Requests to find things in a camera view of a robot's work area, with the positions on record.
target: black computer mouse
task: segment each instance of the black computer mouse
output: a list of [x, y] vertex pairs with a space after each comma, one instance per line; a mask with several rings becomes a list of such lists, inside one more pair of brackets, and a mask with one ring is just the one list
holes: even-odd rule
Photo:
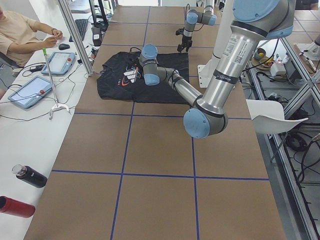
[[65, 49], [69, 49], [69, 48], [70, 48], [69, 44], [61, 43], [59, 45], [59, 50], [65, 50]]

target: black cloth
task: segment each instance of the black cloth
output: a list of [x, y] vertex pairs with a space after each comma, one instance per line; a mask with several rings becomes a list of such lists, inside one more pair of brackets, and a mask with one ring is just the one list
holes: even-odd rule
[[310, 10], [311, 4], [317, 4], [319, 0], [296, 0], [295, 10]]
[[[167, 83], [161, 81], [158, 85], [148, 86], [143, 76], [135, 83], [129, 80], [123, 82], [126, 68], [137, 63], [137, 52], [118, 52], [102, 66], [102, 75], [97, 79], [97, 91], [102, 99], [133, 100], [137, 103], [187, 104]], [[179, 71], [186, 81], [189, 81], [188, 53], [158, 54], [159, 67], [172, 68]]]

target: white table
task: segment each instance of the white table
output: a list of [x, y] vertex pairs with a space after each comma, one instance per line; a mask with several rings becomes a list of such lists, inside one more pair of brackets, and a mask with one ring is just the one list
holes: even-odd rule
[[[74, 19], [88, 18], [90, 14], [74, 14]], [[62, 30], [63, 39], [60, 40], [54, 48], [48, 48], [47, 54], [58, 52], [58, 46], [61, 43], [70, 45], [69, 49], [64, 52], [77, 52], [75, 44], [69, 42], [69, 31], [64, 22], [54, 26]], [[87, 54], [90, 54], [93, 46], [91, 25], [88, 24], [88, 29], [83, 41]], [[64, 76], [55, 76], [53, 79], [56, 84], [59, 79], [66, 78], [79, 65], [76, 55], [76, 61], [71, 69]], [[33, 54], [27, 65], [33, 63], [45, 62], [43, 51], [39, 50]], [[35, 72], [29, 77], [24, 77], [20, 73], [14, 81], [14, 84], [23, 85], [34, 76], [42, 76], [40, 72]], [[64, 82], [56, 86], [56, 95], [60, 103], [66, 102], [68, 107], [75, 107], [80, 99], [82, 91], [87, 80], [87, 72], [83, 65], [73, 73], [70, 78], [74, 84], [66, 79]], [[8, 96], [13, 91], [9, 89], [0, 101], [0, 115], [16, 118], [16, 119], [31, 119], [42, 114], [48, 113], [55, 105], [52, 91], [38, 102], [31, 109], [25, 110], [19, 108], [11, 102], [8, 102]], [[52, 120], [49, 120], [49, 114], [46, 114], [31, 121], [20, 121], [8, 119], [0, 116], [0, 196], [6, 196], [21, 202], [34, 205], [37, 209], [37, 204], [42, 195], [44, 188], [36, 188], [16, 178], [11, 173], [11, 169], [16, 164], [28, 165], [46, 177], [49, 177], [52, 166], [56, 160], [57, 154], [73, 117], [75, 109], [70, 109], [68, 113], [65, 109], [53, 113]], [[32, 217], [22, 218], [9, 214], [0, 213], [0, 239], [1, 240], [22, 240], [28, 230]]]

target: brown table surface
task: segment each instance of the brown table surface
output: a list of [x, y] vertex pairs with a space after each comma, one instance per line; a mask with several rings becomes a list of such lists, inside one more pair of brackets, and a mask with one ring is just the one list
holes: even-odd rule
[[[118, 6], [94, 70], [148, 43], [175, 53], [184, 17], [184, 7]], [[220, 20], [193, 36], [198, 89]], [[98, 77], [86, 82], [25, 240], [286, 239], [241, 84], [225, 105], [226, 130], [193, 139], [187, 105], [102, 100]]]

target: red can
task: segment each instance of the red can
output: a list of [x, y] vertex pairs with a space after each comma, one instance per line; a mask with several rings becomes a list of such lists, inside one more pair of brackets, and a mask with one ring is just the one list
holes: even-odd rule
[[6, 196], [0, 196], [0, 213], [29, 218], [35, 213], [35, 206], [17, 201]]

